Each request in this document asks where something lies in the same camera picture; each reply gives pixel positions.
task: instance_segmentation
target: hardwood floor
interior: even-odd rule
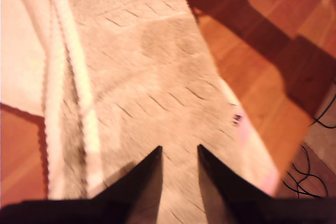
[[[336,0],[187,1],[285,174],[336,75]],[[46,197],[43,132],[42,118],[1,106],[1,206]]]

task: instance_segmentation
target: fabric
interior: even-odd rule
[[[31,13],[30,21],[37,19],[28,0],[18,2]],[[49,25],[37,19],[42,25],[30,32],[48,30],[49,36],[41,36],[46,43],[40,40],[41,48],[47,46],[40,59],[21,57],[48,59],[47,72],[40,69],[47,77],[39,75],[38,84],[30,79],[26,90],[27,98],[33,89],[43,94],[46,83],[46,107],[37,97],[24,106],[23,101],[10,103],[22,90],[14,77],[7,79],[7,87],[14,83],[7,101],[30,113],[38,113],[37,107],[44,112],[49,198],[93,197],[158,145],[164,149],[158,223],[206,223],[198,144],[261,190],[275,191],[278,173],[271,157],[218,76],[185,0],[48,0],[41,5],[49,10]],[[7,51],[8,61],[2,57],[2,69],[13,54],[17,51]],[[18,62],[13,66],[32,74]]]
[[[336,94],[336,80],[325,96],[325,100],[315,117],[318,118],[327,108]],[[325,115],[320,119],[327,126],[336,124],[336,102],[330,106]],[[315,123],[312,125],[304,138],[309,147],[319,156],[319,158],[336,174],[336,130],[327,129],[322,125]]]

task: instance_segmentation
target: electrical wire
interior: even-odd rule
[[[302,195],[308,195],[308,196],[311,196],[311,197],[313,197],[313,198],[323,198],[322,196],[319,196],[319,195],[316,195],[316,194],[312,194],[312,193],[306,191],[306,190],[300,185],[300,183],[303,182],[304,180],[306,180],[308,177],[310,177],[310,176],[311,176],[311,177],[315,177],[315,178],[317,178],[319,181],[321,181],[321,183],[322,183],[322,185],[324,186],[324,189],[325,189],[326,197],[328,197],[328,196],[329,196],[329,192],[328,192],[327,186],[325,185],[325,183],[323,182],[323,180],[322,180],[320,177],[318,177],[318,176],[316,176],[316,175],[314,175],[314,174],[310,174],[311,166],[310,166],[310,158],[309,158],[309,154],[308,154],[307,149],[306,149],[304,146],[301,145],[301,147],[304,149],[304,151],[305,151],[305,153],[306,153],[306,157],[307,157],[307,161],[308,161],[308,172],[307,172],[307,173],[303,173],[303,172],[301,172],[299,169],[297,169],[297,168],[295,167],[294,164],[292,164],[292,166],[294,167],[294,169],[295,169],[299,174],[305,175],[305,177],[302,178],[302,179],[300,179],[299,181],[297,181],[297,180],[296,180],[296,179],[295,179],[289,172],[287,172],[287,174],[288,174],[288,175],[295,181],[295,183],[296,183],[296,190],[293,189],[293,188],[291,188],[290,186],[288,186],[284,181],[282,181],[283,184],[284,184],[288,189],[290,189],[290,190],[296,192],[296,193],[298,194],[298,198],[300,198],[300,194],[302,194]]]
[[[322,123],[320,121],[320,119],[324,116],[324,114],[330,109],[330,107],[332,106],[332,104],[334,103],[334,101],[336,100],[336,93],[333,97],[333,99],[330,101],[330,103],[328,104],[328,106],[326,107],[326,109],[322,112],[322,114],[318,117],[318,118],[313,118],[314,119],[314,122],[312,122],[311,126],[315,123],[318,123],[320,125],[322,125],[323,127],[325,128],[328,128],[328,129],[334,129],[336,128],[336,125],[335,126],[328,126],[328,125],[325,125],[324,123]]]

